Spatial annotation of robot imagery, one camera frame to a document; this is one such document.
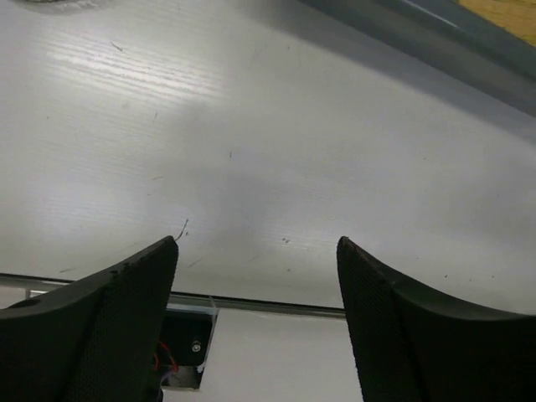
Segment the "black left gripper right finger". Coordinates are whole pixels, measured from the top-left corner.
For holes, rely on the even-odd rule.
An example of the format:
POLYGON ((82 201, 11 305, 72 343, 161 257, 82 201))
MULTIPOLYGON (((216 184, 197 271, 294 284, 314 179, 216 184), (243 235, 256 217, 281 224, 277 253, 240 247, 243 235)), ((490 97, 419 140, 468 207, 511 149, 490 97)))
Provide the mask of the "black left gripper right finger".
POLYGON ((534 316, 445 294, 349 238, 337 263, 364 400, 534 400, 534 316))

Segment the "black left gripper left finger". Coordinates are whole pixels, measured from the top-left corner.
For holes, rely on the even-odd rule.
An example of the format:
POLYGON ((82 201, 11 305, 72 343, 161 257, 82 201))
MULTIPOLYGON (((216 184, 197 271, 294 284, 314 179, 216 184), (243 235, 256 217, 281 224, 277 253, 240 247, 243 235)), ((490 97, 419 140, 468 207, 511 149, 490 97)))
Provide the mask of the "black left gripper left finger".
POLYGON ((1 311, 3 401, 156 401, 153 369, 178 262, 167 236, 1 311))

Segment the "bamboo woven mat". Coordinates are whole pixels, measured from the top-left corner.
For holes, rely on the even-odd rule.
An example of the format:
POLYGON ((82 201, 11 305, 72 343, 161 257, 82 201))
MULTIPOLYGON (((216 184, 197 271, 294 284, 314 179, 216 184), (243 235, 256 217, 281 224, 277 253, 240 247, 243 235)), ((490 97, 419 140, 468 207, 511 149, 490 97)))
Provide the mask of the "bamboo woven mat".
POLYGON ((460 0, 466 9, 535 45, 535 0, 460 0))

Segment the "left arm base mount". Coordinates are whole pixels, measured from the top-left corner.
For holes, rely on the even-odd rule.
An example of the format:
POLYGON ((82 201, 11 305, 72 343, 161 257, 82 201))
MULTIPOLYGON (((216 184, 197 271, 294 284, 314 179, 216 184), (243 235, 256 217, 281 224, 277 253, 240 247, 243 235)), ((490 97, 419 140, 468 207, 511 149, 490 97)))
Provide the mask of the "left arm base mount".
POLYGON ((170 298, 154 357, 163 389, 200 390, 218 314, 210 296, 170 298))

